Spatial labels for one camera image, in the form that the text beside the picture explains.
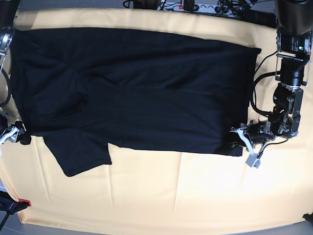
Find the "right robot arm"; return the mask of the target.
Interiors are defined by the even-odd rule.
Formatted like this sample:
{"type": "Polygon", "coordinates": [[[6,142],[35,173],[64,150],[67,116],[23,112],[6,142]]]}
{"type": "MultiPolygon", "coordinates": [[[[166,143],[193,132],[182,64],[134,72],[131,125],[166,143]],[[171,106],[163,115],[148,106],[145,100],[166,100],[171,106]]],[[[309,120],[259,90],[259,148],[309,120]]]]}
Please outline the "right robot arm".
{"type": "MultiPolygon", "coordinates": [[[[19,11],[20,0],[2,0],[0,2],[0,58],[5,61],[7,52],[13,41],[14,21],[19,11]]],[[[0,143],[6,141],[19,142],[22,145],[31,143],[31,136],[25,130],[22,121],[9,125],[7,113],[0,114],[0,143]]]]}

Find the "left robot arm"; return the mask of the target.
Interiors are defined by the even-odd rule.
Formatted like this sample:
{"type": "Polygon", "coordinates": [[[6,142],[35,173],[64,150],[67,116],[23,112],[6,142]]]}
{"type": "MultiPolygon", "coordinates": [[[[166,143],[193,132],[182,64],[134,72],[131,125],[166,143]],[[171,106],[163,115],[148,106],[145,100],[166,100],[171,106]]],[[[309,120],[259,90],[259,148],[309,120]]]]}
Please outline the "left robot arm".
{"type": "Polygon", "coordinates": [[[277,28],[277,61],[280,69],[260,75],[254,82],[250,104],[255,112],[267,118],[264,121],[232,128],[228,136],[230,147],[241,146],[257,159],[266,146],[277,137],[285,141],[298,134],[303,98],[302,86],[305,66],[310,62],[313,46],[313,2],[311,0],[277,0],[275,2],[279,26],[277,28]],[[279,82],[273,94],[274,108],[262,111],[256,106],[256,85],[273,76],[279,82]]]}

